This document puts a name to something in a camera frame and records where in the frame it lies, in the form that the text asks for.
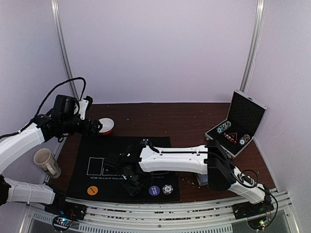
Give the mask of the purple small blind button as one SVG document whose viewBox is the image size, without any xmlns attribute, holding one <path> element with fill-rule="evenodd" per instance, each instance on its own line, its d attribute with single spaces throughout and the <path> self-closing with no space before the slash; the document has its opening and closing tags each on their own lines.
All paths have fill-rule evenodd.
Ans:
<svg viewBox="0 0 311 233">
<path fill-rule="evenodd" d="M 160 188 L 157 185 L 153 185 L 149 188 L 149 194 L 151 196 L 158 196 L 160 194 Z"/>
</svg>

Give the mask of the orange big blind button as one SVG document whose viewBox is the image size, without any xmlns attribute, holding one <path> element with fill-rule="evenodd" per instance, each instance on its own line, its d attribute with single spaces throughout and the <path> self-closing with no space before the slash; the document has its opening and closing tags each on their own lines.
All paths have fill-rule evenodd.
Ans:
<svg viewBox="0 0 311 233">
<path fill-rule="evenodd" d="M 87 194 L 90 196 L 95 196 L 98 194 L 98 192 L 99 192 L 98 187 L 94 185 L 87 188 Z"/>
</svg>

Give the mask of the poker chip stack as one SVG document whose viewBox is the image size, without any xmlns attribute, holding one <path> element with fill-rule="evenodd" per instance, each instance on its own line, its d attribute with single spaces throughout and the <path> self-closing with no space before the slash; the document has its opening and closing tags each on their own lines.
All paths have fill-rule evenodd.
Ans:
<svg viewBox="0 0 311 233">
<path fill-rule="evenodd" d="M 166 184 L 162 187 L 162 192 L 164 195 L 170 195 L 173 192 L 173 186 Z"/>
</svg>

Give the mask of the deck of playing cards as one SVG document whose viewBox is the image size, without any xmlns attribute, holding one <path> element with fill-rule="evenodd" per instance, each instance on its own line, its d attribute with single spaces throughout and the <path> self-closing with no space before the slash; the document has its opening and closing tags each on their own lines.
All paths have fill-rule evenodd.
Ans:
<svg viewBox="0 0 311 233">
<path fill-rule="evenodd" d="M 199 186 L 204 186 L 208 184 L 208 175 L 206 174 L 195 174 Z"/>
</svg>

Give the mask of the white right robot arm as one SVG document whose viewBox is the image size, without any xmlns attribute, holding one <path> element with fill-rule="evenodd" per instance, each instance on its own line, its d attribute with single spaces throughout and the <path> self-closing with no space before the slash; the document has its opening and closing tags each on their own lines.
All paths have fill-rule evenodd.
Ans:
<svg viewBox="0 0 311 233">
<path fill-rule="evenodd" d="M 240 171 L 217 140 L 196 147 L 161 148 L 143 139 L 124 153 L 109 155 L 104 164 L 123 176 L 123 186 L 131 196 L 151 182 L 152 172 L 183 171 L 206 175 L 211 190 L 228 190 L 244 197 L 253 214 L 260 214 L 272 203 L 269 189 Z"/>
</svg>

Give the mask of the right arm base board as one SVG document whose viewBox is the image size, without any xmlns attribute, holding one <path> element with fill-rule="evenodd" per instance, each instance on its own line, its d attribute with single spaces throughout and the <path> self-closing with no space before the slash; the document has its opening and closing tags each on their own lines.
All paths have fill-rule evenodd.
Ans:
<svg viewBox="0 0 311 233">
<path fill-rule="evenodd" d="M 247 225 L 255 231 L 265 230 L 273 220 L 272 211 L 274 205 L 269 202 L 251 204 L 243 202 L 232 206 L 235 219 L 247 219 Z"/>
</svg>

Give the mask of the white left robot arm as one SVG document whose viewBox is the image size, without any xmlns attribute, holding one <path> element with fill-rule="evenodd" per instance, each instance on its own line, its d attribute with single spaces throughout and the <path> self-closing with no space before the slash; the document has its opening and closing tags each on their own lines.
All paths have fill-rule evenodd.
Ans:
<svg viewBox="0 0 311 233">
<path fill-rule="evenodd" d="M 19 182 L 3 176 L 3 172 L 15 160 L 31 149 L 52 138 L 61 138 L 64 135 L 79 133 L 84 136 L 96 136 L 103 125 L 99 120 L 82 119 L 72 115 L 65 119 L 54 119 L 40 114 L 23 131 L 10 136 L 0 143 L 0 203 L 8 202 L 35 202 L 50 204 L 51 208 L 60 216 L 70 211 L 70 205 L 61 197 L 55 197 L 55 191 L 45 184 Z"/>
</svg>

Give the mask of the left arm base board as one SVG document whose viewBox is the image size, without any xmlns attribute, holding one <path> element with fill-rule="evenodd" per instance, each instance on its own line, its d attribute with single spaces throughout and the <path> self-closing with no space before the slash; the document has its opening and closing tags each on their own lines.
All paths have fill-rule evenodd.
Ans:
<svg viewBox="0 0 311 233">
<path fill-rule="evenodd" d="M 46 212 L 55 215 L 52 219 L 52 227 L 60 233 L 67 231 L 73 223 L 84 220 L 87 207 L 83 204 L 66 201 L 66 195 L 58 193 L 52 204 L 43 204 Z"/>
</svg>

